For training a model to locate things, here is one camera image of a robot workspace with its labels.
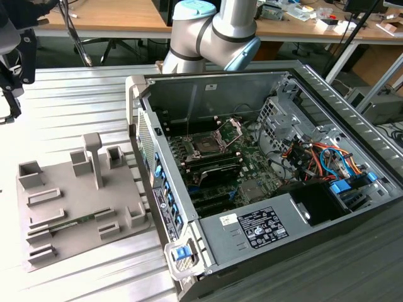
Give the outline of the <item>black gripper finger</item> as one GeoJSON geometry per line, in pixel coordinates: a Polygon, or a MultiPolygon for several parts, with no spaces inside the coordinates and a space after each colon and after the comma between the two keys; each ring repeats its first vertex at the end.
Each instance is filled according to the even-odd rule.
{"type": "Polygon", "coordinates": [[[31,28],[25,30],[20,37],[21,42],[18,45],[21,65],[20,79],[24,84],[32,84],[35,82],[37,38],[31,28]]]}
{"type": "Polygon", "coordinates": [[[3,96],[5,97],[8,105],[10,114],[1,117],[1,124],[5,125],[8,123],[13,123],[17,117],[21,114],[21,106],[19,101],[17,100],[17,96],[13,93],[17,90],[20,90],[19,96],[23,92],[22,84],[20,82],[20,78],[16,76],[12,71],[10,71],[2,62],[1,62],[1,90],[3,92],[3,96]]]}

